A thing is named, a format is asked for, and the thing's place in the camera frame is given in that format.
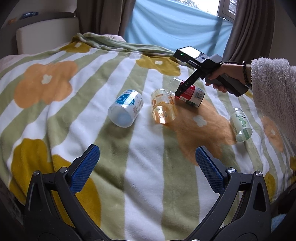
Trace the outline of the person's right hand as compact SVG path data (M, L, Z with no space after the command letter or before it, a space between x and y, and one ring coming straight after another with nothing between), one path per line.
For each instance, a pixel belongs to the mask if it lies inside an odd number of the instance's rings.
M231 78L236 79L241 84L252 89L252 79L251 79L251 64L246 64L245 62L240 64L233 63L223 63L219 69L214 71L209 77L209 80L213 80L218 76L225 74Z

